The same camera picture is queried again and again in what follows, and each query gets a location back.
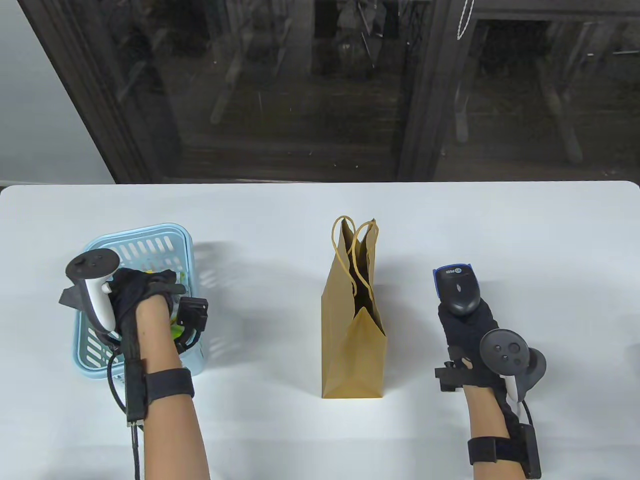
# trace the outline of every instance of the light blue basket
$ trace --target light blue basket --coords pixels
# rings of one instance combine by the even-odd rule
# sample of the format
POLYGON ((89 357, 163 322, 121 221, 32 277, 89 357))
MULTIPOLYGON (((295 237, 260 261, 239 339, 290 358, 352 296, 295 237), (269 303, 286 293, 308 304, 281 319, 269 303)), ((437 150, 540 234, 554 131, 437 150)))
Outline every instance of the light blue basket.
MULTIPOLYGON (((186 287, 188 296, 197 296, 197 277, 193 267, 193 243, 191 236, 180 225, 162 223, 152 227, 138 228, 97 238, 84 249, 111 248, 120 256, 120 266, 142 271, 174 270, 186 287)), ((107 362, 111 350, 96 336, 86 315, 76 314, 74 328, 74 362, 82 374, 89 378, 107 378, 107 362)), ((196 345, 181 354, 182 364, 192 375, 204 368, 202 345, 196 345)), ((124 363, 122 356, 113 363, 113 376, 122 379, 124 363)))

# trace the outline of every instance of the bag handle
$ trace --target bag handle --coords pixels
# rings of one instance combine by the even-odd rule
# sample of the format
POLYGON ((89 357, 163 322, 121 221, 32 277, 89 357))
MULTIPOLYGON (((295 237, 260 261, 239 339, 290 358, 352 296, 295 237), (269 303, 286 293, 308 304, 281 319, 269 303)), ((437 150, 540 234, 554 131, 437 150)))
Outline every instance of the bag handle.
POLYGON ((366 221, 365 223, 363 223, 362 225, 360 225, 358 227, 358 230, 356 230, 353 234, 353 242, 351 243, 351 258, 353 259, 353 269, 356 272, 356 275, 358 275, 358 278, 360 279, 360 281, 362 282, 362 284, 367 288, 367 290, 369 291, 369 298, 371 299, 371 301, 373 301, 373 289, 371 288, 371 285, 369 285, 369 283, 364 279, 364 277, 360 274, 360 270, 358 270, 358 262, 356 261, 356 242, 358 241, 358 235, 360 235, 360 232, 362 231, 363 228, 365 227, 369 227, 371 226, 373 230, 376 231, 376 238, 378 236, 378 232, 380 231, 378 228, 378 224, 375 221, 366 221))
MULTIPOLYGON (((346 216, 346 215, 339 216, 333 222, 333 227, 331 229, 331 243, 333 243, 333 250, 335 251, 335 258, 338 259, 338 261, 340 262, 340 265, 342 266, 342 269, 345 271, 345 273, 349 277, 349 280, 351 280, 351 285, 353 286, 353 296, 356 296, 356 293, 358 292, 358 286, 356 284, 356 281, 351 276, 351 273, 349 273, 349 268, 342 261, 342 257, 340 256, 340 253, 338 252, 338 244, 335 242, 335 227, 338 225, 338 223, 341 223, 342 220, 348 221, 351 224, 351 226, 353 227, 353 230, 354 231, 356 230, 356 224, 355 224, 355 222, 353 221, 353 219, 351 217, 346 216)), ((351 246, 347 249, 347 256, 349 256, 349 253, 352 250, 355 249, 355 245, 356 244, 354 242, 351 242, 351 246)))
POLYGON ((355 273, 358 276, 358 278, 360 279, 360 281, 362 282, 362 284, 369 291, 369 298, 371 299, 371 301, 373 301, 373 289, 371 288, 371 285, 369 285, 369 283, 364 279, 364 277, 360 273, 360 270, 358 269, 358 262, 356 261, 355 252, 356 252, 356 242, 358 241, 358 235, 360 235, 360 232, 362 231, 362 229, 364 227, 372 226, 372 227, 374 227, 376 229, 376 233, 378 233, 380 230, 379 230, 378 225, 376 224, 375 221, 366 221, 365 223, 360 225, 358 228, 356 228, 356 224, 353 221, 353 219, 351 217, 349 217, 349 216, 346 216, 346 215, 339 216, 333 222, 333 227, 331 229, 331 242, 333 244, 333 250, 335 251, 335 256, 338 259, 338 261, 340 262, 340 265, 342 266, 342 269, 344 270, 344 272, 349 277, 349 280, 351 281, 351 285, 353 286, 353 296, 354 297, 358 293, 358 284, 356 283, 354 278, 351 276, 351 273, 349 272, 349 268, 344 264, 344 261, 342 261, 342 258, 340 257, 340 253, 338 252, 338 245, 335 242, 335 227, 342 220, 348 221, 351 224, 351 226, 353 227, 353 240, 351 242, 351 246, 347 249, 347 255, 349 255, 349 253, 351 254, 351 258, 353 259, 353 269, 355 270, 355 273))

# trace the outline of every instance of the white wall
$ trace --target white wall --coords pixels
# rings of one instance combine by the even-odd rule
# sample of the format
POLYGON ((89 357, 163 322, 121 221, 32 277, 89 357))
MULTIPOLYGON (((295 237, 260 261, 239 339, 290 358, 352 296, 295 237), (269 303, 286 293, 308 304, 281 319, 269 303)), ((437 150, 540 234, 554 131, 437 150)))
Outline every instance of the white wall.
POLYGON ((0 0, 0 185, 113 183, 17 0, 0 0))

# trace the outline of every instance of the paper bag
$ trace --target paper bag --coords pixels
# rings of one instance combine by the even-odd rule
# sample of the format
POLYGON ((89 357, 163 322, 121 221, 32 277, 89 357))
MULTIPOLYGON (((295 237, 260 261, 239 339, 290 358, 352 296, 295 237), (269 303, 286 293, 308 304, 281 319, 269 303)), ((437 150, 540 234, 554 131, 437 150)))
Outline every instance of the paper bag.
POLYGON ((358 229, 347 216, 333 224, 335 257, 322 295, 323 398, 382 396, 387 336, 371 287, 377 238, 375 220, 358 229), (360 242, 358 235, 365 227, 360 242))

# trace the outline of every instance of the hand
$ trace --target hand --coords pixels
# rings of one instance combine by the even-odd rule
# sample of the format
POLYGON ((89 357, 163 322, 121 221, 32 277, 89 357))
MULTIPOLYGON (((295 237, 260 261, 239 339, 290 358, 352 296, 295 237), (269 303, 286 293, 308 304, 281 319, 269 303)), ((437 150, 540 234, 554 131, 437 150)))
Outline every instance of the hand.
POLYGON ((171 270, 160 273, 145 273, 140 270, 120 268, 109 282, 111 293, 109 299, 116 317, 116 331, 126 318, 135 318, 138 306, 152 297, 160 297, 164 301, 164 310, 158 311, 158 300, 149 302, 142 311, 153 307, 157 314, 154 318, 170 316, 173 309, 173 296, 184 294, 184 285, 176 284, 176 274, 171 270))
POLYGON ((480 340, 487 332, 498 328, 498 322, 493 319, 489 305, 480 300, 473 313, 465 317, 456 317, 440 304, 438 317, 447 337, 447 345, 461 350, 460 357, 469 360, 472 367, 488 370, 480 357, 480 340))

